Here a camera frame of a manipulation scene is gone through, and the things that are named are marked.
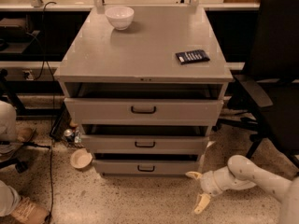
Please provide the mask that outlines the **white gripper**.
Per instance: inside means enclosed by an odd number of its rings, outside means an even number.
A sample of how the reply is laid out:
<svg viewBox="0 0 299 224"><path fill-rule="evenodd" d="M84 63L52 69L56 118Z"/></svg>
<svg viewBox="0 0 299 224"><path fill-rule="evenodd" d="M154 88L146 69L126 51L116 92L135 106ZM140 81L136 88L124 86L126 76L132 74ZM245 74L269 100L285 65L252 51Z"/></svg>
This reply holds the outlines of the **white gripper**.
<svg viewBox="0 0 299 224"><path fill-rule="evenodd" d="M209 205L211 196L216 197L229 189L233 183L233 176L227 167L220 168L216 171L208 171L203 175L198 172L190 171L185 174L187 177L199 180L204 193L197 197L197 204L194 207L196 215L201 214Z"/></svg>

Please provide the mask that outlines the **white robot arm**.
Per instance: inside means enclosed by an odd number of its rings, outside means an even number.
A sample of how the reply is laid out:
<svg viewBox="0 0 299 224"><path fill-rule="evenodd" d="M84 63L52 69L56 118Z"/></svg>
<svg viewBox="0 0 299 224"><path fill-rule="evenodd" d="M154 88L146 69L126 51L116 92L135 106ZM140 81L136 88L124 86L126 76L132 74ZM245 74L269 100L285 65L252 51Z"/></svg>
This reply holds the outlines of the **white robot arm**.
<svg viewBox="0 0 299 224"><path fill-rule="evenodd" d="M189 171L186 176L200 182L195 214L201 214L212 197L228 189L243 190L255 186L272 195L281 203L278 224L299 224L299 178L293 181L260 168L242 155L232 156L227 165L204 174Z"/></svg>

